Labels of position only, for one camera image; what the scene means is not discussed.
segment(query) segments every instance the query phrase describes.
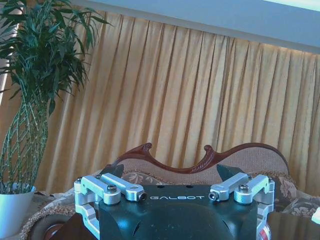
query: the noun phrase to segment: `silver metal bracket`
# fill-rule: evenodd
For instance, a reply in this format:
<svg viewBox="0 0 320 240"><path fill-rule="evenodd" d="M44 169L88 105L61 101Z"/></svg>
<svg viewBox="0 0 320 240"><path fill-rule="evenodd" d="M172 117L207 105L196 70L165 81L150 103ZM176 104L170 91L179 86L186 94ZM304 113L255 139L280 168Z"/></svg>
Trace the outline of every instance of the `silver metal bracket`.
<svg viewBox="0 0 320 240"><path fill-rule="evenodd" d="M83 224L98 240L100 239L99 221L90 203L103 200L107 205L115 205L120 202L121 194L131 202L139 202L147 196L141 185L131 184L110 173L97 177L88 175L74 182L75 212L82 215Z"/></svg>
<svg viewBox="0 0 320 240"><path fill-rule="evenodd" d="M237 173L226 181L210 187L209 198L213 201L225 201L234 192L234 200L239 204L251 204L253 200L257 206L257 239L267 223L268 213L274 211L275 182L265 175L258 175L249 180L245 173Z"/></svg>
<svg viewBox="0 0 320 240"><path fill-rule="evenodd" d="M247 174L239 172L222 183L211 185L209 198L217 202L226 201L239 184L245 184L248 180L249 177Z"/></svg>

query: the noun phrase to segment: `screw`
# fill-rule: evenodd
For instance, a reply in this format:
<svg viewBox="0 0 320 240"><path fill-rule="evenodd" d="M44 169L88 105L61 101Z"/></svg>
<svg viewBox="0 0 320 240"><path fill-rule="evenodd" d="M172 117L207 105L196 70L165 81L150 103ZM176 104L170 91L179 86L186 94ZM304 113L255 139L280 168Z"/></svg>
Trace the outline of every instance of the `screw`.
<svg viewBox="0 0 320 240"><path fill-rule="evenodd" d="M117 186L114 184L110 184L106 187L106 191L108 192L108 194L113 194L117 191Z"/></svg>
<svg viewBox="0 0 320 240"><path fill-rule="evenodd" d="M145 192L141 193L138 196L138 201L143 201L143 200L146 200L146 199L147 199L147 194Z"/></svg>
<svg viewBox="0 0 320 240"><path fill-rule="evenodd" d="M249 187L248 187L247 184L240 184L239 185L239 191L240 192L248 192L248 190L249 190Z"/></svg>
<svg viewBox="0 0 320 240"><path fill-rule="evenodd" d="M210 192L209 199L211 199L212 201L217 201L219 199L218 193L216 193L215 191Z"/></svg>

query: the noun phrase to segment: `dracaena plant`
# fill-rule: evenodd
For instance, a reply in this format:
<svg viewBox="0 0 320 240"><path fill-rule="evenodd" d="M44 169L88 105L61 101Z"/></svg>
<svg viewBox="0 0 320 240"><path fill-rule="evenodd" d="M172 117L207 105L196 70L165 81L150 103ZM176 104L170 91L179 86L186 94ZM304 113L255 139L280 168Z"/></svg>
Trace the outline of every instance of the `dracaena plant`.
<svg viewBox="0 0 320 240"><path fill-rule="evenodd" d="M11 97L21 96L0 153L0 194L19 194L35 183L56 96L84 86L85 55L96 43L98 23L109 23L94 9L75 8L69 0L45 0L32 7L26 0L0 2L0 59L7 60L0 74L18 85Z"/></svg>

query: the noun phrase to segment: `curtain fold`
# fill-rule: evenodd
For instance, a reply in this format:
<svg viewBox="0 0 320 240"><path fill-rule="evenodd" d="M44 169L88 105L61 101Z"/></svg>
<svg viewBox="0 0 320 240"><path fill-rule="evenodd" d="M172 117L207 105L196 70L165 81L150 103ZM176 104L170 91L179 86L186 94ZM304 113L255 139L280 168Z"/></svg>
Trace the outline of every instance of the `curtain fold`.
<svg viewBox="0 0 320 240"><path fill-rule="evenodd" d="M106 13L90 81L49 120L36 186L62 192L145 142L177 168L248 142L278 148L299 189L320 195L319 55ZM0 113L13 111L4 98ZM0 116L0 141L6 130Z"/></svg>

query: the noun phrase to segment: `wall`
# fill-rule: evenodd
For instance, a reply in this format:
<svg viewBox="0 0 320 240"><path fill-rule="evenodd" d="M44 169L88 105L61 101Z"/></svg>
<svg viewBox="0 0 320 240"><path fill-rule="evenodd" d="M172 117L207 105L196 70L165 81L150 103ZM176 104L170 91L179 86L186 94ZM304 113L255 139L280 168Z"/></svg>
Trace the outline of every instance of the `wall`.
<svg viewBox="0 0 320 240"><path fill-rule="evenodd" d="M73 0L75 4L320 53L320 12L264 0Z"/></svg>

